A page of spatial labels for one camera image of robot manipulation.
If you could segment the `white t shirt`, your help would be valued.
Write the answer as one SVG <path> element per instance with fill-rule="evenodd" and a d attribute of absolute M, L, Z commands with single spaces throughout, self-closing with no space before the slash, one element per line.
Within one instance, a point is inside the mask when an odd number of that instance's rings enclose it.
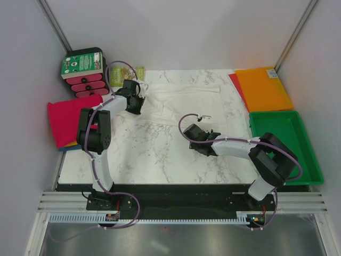
<path fill-rule="evenodd" d="M 151 84 L 140 115 L 126 111 L 122 118 L 177 126 L 181 117 L 193 113 L 212 118 L 212 129 L 227 131 L 228 124 L 218 85 Z"/>

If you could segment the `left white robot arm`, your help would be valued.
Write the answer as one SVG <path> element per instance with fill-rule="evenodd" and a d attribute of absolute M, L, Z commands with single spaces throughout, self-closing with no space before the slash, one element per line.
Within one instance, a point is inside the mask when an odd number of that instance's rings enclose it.
<path fill-rule="evenodd" d="M 114 185 L 108 162 L 111 121 L 123 111 L 140 115 L 148 89 L 148 84 L 142 81 L 124 80 L 123 87 L 112 92 L 103 103 L 80 111 L 76 141 L 89 156 L 93 178 L 87 197 L 86 209 L 89 211 L 119 210 L 123 194 L 110 192 Z"/>

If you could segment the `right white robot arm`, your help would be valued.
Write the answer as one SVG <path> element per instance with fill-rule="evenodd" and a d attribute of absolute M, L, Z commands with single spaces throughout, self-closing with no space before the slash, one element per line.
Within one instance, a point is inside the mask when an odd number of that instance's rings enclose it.
<path fill-rule="evenodd" d="M 249 140 L 228 138 L 218 132 L 206 132 L 192 124 L 182 134 L 190 141 L 190 149 L 205 156 L 232 156 L 252 162 L 258 176 L 242 201 L 250 210 L 258 209 L 267 194 L 283 186 L 294 168 L 303 172 L 298 157 L 272 133 L 267 132 Z"/>

